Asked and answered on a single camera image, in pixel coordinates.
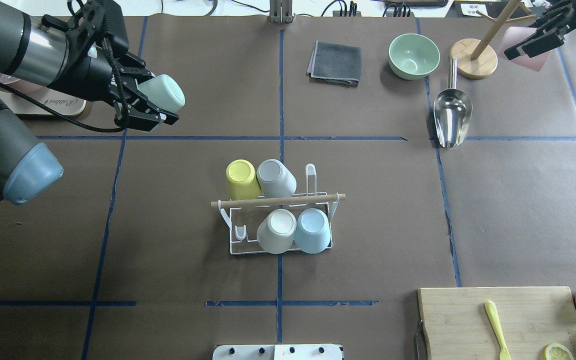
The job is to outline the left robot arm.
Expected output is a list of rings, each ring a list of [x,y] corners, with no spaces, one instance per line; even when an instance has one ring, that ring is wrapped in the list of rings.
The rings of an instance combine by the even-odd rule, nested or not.
[[[83,129],[150,132],[174,125],[186,103],[181,87],[154,75],[130,53],[121,6],[113,0],[68,1],[67,21],[36,18],[0,2],[0,74],[85,101],[114,107],[115,126],[100,128],[73,120],[0,82],[10,92]],[[0,98],[0,202],[23,205],[63,175],[63,166]]]

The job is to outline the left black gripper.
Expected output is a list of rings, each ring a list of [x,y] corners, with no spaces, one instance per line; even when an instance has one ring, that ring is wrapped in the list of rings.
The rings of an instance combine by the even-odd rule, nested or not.
[[[116,60],[119,80],[114,77],[114,68],[103,54],[98,57],[85,55],[62,74],[62,92],[87,101],[103,101],[114,105],[114,123],[123,129],[151,132],[158,125],[174,125],[178,114],[150,100],[141,99],[137,85],[154,78],[146,68],[146,62],[130,51]],[[126,106],[121,103],[118,91],[121,85]]]

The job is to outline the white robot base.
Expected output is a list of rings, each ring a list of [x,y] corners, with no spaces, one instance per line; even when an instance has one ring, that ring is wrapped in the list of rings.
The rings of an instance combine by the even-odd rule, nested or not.
[[[343,346],[314,344],[222,344],[215,347],[213,360],[343,360]]]

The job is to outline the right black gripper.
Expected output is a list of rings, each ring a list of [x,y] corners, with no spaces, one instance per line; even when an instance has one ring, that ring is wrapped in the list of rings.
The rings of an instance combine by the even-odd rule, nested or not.
[[[576,0],[551,0],[528,27],[509,27],[504,34],[504,57],[532,59],[566,43],[565,34],[576,15]]]

